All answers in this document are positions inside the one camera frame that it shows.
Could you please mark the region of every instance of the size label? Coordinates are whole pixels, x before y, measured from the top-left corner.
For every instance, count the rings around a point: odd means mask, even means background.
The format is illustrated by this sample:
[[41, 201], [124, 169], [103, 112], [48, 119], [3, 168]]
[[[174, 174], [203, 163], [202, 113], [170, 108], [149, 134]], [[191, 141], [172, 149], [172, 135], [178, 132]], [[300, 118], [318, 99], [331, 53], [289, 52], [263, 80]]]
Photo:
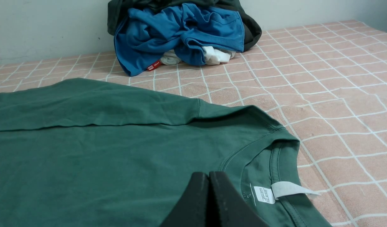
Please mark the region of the size label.
[[158, 60], [155, 63], [153, 63], [151, 66], [147, 67], [147, 70], [153, 71], [153, 70], [157, 69], [160, 65], [161, 65], [161, 62], [160, 62], [160, 60]]
[[273, 196], [272, 190], [264, 187], [254, 186], [255, 195], [257, 200], [264, 203], [274, 204], [275, 198]]

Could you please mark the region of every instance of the white label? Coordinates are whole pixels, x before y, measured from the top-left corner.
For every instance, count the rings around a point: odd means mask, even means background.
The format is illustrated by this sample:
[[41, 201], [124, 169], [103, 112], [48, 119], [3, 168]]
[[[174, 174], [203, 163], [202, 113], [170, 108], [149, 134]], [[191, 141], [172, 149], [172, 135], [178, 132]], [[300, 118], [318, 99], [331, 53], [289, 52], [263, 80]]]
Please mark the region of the white label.
[[272, 190], [264, 187], [254, 186], [255, 195], [257, 195], [257, 200], [264, 203], [274, 204], [275, 198], [273, 197]]
[[272, 184], [271, 187], [276, 200], [278, 200], [279, 197], [286, 195], [307, 194], [310, 195], [312, 199], [319, 195], [317, 192], [288, 181], [276, 182]]

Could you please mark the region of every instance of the red tag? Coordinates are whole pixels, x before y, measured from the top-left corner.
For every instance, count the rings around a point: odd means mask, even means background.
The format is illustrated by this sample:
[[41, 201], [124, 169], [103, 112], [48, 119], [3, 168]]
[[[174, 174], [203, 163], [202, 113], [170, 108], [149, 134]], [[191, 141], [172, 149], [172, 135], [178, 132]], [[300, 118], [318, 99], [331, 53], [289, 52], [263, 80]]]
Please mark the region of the red tag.
[[151, 66], [147, 67], [147, 70], [153, 71], [153, 70], [157, 69], [160, 65], [161, 65], [161, 62], [160, 62], [160, 60], [158, 60], [155, 63], [153, 63]]

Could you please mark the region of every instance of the checkered pattern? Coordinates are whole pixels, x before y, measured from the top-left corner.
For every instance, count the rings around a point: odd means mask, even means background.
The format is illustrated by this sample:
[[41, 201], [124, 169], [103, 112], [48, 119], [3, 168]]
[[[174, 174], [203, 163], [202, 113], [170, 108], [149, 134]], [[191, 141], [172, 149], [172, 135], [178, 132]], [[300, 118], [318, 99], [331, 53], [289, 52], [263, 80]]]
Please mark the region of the checkered pattern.
[[387, 33], [351, 20], [265, 32], [228, 64], [127, 77], [114, 52], [0, 66], [0, 92], [87, 78], [256, 105], [301, 140], [302, 184], [333, 226], [387, 226]]

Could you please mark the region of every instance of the pile of clothes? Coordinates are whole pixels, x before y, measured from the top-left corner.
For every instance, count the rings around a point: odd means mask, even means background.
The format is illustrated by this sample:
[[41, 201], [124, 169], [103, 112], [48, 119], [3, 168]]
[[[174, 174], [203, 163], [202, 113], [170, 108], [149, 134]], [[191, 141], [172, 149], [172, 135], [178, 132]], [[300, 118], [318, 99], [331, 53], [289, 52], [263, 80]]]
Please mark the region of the pile of clothes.
[[262, 31], [239, 0], [111, 0], [108, 33], [121, 67], [137, 76], [161, 63], [227, 63]]

